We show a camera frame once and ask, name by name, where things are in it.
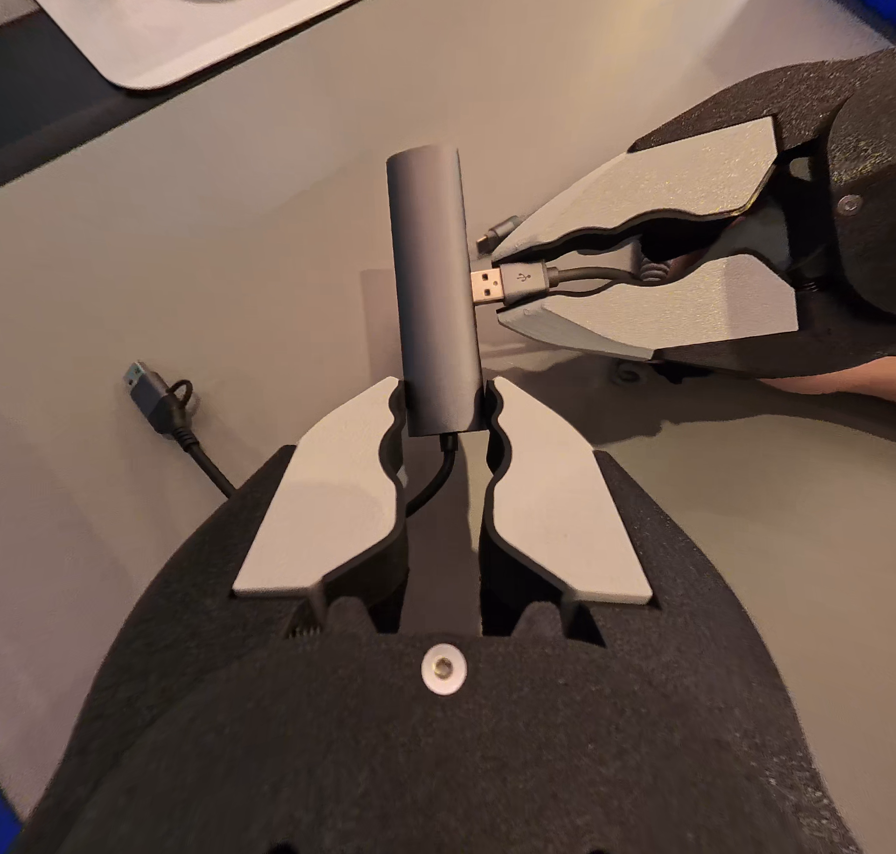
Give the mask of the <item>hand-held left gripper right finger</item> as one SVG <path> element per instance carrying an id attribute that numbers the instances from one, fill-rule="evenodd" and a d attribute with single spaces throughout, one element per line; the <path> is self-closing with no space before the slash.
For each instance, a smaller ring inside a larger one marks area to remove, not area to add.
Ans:
<path id="1" fill-rule="evenodd" d="M 592 446 L 509 379 L 495 378 L 489 392 L 502 452 L 485 529 L 561 600 L 646 605 L 651 585 Z"/>

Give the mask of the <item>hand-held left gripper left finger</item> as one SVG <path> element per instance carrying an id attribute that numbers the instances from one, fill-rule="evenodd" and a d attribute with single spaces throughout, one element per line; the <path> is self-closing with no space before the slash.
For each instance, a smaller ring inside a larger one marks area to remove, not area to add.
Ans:
<path id="1" fill-rule="evenodd" d="M 233 582 L 236 596 L 384 599 L 404 581 L 403 388 L 388 376 L 300 438 Z"/>

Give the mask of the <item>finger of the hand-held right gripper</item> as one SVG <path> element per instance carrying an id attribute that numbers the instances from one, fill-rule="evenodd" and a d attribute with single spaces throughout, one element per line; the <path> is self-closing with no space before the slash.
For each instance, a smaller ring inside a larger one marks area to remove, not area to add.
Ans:
<path id="1" fill-rule="evenodd" d="M 749 254 L 705 262 L 671 284 L 537 298 L 497 321 L 542 344 L 643 362 L 660 350 L 799 329 L 795 290 Z"/>
<path id="2" fill-rule="evenodd" d="M 493 263 L 605 253 L 644 232 L 706 230 L 754 204 L 777 157 L 771 116 L 622 153 L 523 220 Z"/>

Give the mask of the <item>dark grey usb hub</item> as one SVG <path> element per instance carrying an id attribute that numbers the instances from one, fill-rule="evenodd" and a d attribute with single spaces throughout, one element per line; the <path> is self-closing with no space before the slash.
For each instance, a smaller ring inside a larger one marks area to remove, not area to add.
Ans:
<path id="1" fill-rule="evenodd" d="M 478 431 L 483 374 L 458 151 L 407 149 L 386 173 L 409 435 Z"/>

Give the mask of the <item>person's right hand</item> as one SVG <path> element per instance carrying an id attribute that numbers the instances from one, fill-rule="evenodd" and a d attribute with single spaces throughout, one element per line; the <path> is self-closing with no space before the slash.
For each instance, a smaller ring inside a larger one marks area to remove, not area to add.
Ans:
<path id="1" fill-rule="evenodd" d="M 783 379 L 761 379 L 771 388 L 806 396 L 848 393 L 895 403 L 894 356 L 875 359 L 864 365 L 829 374 Z"/>

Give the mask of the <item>white stand with wooden board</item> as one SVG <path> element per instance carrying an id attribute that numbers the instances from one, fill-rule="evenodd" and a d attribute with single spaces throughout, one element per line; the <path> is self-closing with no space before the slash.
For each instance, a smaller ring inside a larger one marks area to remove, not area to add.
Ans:
<path id="1" fill-rule="evenodd" d="M 353 0 L 35 0 L 110 83 L 168 86 Z"/>

